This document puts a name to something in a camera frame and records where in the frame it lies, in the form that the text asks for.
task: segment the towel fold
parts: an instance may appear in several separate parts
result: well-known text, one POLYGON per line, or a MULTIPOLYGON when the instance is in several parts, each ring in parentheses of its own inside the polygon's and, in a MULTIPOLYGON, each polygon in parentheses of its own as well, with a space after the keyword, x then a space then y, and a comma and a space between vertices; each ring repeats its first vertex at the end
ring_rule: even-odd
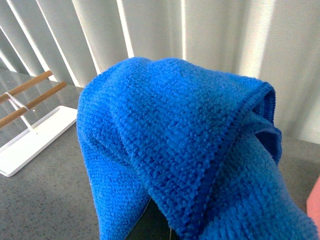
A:
POLYGON ((181 239, 317 234, 279 174, 274 110, 270 84, 176 58, 130 58, 97 76, 77 131, 100 238, 124 239, 150 196, 181 239))

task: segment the dark object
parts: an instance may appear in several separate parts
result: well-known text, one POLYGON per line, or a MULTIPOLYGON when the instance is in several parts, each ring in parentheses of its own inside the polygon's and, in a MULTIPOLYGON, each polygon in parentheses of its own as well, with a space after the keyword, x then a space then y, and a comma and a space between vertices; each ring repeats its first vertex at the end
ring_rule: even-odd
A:
POLYGON ((151 199, 139 221, 130 231, 126 240, 178 240, 176 232, 168 226, 168 221, 151 199))

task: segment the white base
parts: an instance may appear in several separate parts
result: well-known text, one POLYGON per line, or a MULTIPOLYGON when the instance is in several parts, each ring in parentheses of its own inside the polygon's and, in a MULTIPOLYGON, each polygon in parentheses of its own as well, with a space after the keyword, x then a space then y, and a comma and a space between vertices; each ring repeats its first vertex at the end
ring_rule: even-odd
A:
POLYGON ((77 119, 77 110, 58 106, 0 148, 0 173, 11 177, 43 149, 70 128, 77 119))

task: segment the rack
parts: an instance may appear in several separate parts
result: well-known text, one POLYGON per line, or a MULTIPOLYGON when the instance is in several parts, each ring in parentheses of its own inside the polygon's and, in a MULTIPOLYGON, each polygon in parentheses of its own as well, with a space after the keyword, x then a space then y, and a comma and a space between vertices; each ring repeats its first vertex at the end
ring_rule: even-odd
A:
POLYGON ((76 122, 77 110, 66 106, 58 106, 33 125, 24 117, 26 112, 62 90, 67 84, 61 82, 25 105, 14 96, 35 86, 51 75, 51 71, 46 71, 0 95, 0 104, 8 100, 15 109, 13 113, 0 119, 0 129, 17 118, 21 118, 27 126, 25 131, 0 148, 0 173, 6 177, 16 174, 76 122))

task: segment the pink object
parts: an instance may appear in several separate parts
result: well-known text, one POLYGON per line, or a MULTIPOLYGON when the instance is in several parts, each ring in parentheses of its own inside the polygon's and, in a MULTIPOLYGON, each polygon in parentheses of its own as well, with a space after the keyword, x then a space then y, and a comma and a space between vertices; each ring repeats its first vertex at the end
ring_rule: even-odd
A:
POLYGON ((306 201, 306 214, 312 218, 317 226, 320 239, 320 177, 316 181, 306 201))

